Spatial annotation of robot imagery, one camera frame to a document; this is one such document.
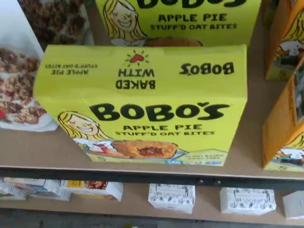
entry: yellow cereal box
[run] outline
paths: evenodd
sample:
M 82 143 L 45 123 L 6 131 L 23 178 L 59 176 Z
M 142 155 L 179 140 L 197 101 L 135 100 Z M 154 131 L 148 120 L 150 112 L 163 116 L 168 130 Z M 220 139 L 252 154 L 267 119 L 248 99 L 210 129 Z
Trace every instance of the yellow cereal box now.
M 116 46 L 250 42 L 261 0 L 96 0 Z M 168 37 L 181 38 L 172 43 Z
M 223 165 L 246 46 L 48 46 L 34 95 L 95 162 Z
M 304 1 L 282 0 L 265 45 L 266 80 L 288 80 L 304 53 Z
M 288 81 L 263 126 L 264 167 L 304 171 L 304 65 Z

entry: blue label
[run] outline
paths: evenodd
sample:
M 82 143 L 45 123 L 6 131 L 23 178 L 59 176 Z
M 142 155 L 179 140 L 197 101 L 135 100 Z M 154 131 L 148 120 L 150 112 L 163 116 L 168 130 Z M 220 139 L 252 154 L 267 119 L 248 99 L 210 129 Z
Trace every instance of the blue label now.
M 182 161 L 166 161 L 166 164 L 182 164 Z

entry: wooden shelf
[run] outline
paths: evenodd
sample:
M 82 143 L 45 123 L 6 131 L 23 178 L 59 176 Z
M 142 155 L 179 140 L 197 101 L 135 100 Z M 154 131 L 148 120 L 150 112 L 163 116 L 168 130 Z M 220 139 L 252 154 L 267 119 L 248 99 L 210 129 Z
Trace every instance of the wooden shelf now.
M 148 202 L 148 184 L 125 184 L 121 202 L 110 200 L 86 199 L 73 196 L 70 202 L 48 199 L 29 198 L 27 201 L 1 201 L 0 208 L 18 208 L 48 211 L 67 211 L 93 214 L 146 216 L 160 218 L 213 220 L 245 223 L 264 223 L 280 225 L 304 224 L 304 219 L 286 219 L 282 196 L 286 193 L 276 192 L 276 211 L 261 216 L 222 214 L 220 212 L 219 190 L 215 187 L 197 187 L 193 214 L 155 209 Z
M 100 29 L 102 22 L 97 8 L 88 8 L 88 14 L 96 44 L 109 44 L 104 29 Z M 263 28 L 259 18 L 248 50 L 248 103 L 224 167 L 92 162 L 61 129 L 46 133 L 1 129 L 0 175 L 58 179 L 109 177 L 109 181 L 163 183 L 177 176 L 171 182 L 183 180 L 184 184 L 239 187 L 244 186 L 242 183 L 251 183 L 250 186 L 256 188 L 267 184 L 268 188 L 296 184 L 297 189 L 304 189 L 303 173 L 262 169 L 262 124 L 284 86 L 284 83 L 264 80 L 262 44 Z

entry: cardboard box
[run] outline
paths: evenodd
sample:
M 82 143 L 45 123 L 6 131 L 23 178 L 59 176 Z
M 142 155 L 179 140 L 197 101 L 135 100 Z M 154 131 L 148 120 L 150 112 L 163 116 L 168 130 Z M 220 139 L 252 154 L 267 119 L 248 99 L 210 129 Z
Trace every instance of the cardboard box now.
M 59 189 L 59 180 L 6 177 L 3 181 L 25 191 L 32 197 L 63 201 L 70 201 L 71 198 L 69 191 Z
M 0 200 L 26 200 L 27 193 L 0 180 Z
M 304 191 L 296 191 L 283 197 L 285 216 L 289 219 L 304 219 Z
M 304 53 L 304 1 L 280 1 L 265 45 L 266 80 L 288 80 Z
M 95 162 L 222 166 L 246 68 L 245 45 L 48 46 L 34 94 Z
M 263 25 L 266 29 L 271 28 L 278 5 L 279 0 L 262 0 Z
M 249 45 L 261 0 L 96 0 L 116 46 Z
M 288 81 L 263 126 L 264 168 L 304 171 L 304 65 Z
M 150 184 L 148 201 L 156 209 L 169 209 L 192 214 L 195 187 L 192 185 Z
M 91 180 L 62 180 L 60 188 L 83 197 L 118 201 L 124 192 L 122 183 Z
M 222 213 L 262 215 L 276 209 L 273 190 L 222 188 L 220 191 Z

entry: cartoon woman's face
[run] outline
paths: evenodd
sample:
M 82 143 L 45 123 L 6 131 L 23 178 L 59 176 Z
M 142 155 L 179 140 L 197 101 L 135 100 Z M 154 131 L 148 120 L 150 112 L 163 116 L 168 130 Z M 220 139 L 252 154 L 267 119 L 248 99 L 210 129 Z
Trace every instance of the cartoon woman's face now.
M 114 24 L 125 32 L 132 32 L 136 27 L 137 13 L 128 9 L 127 6 L 123 6 L 122 3 L 117 2 L 111 18 Z
M 76 131 L 88 135 L 96 135 L 99 131 L 96 123 L 84 120 L 76 115 L 72 115 L 71 119 L 69 120 L 69 125 Z

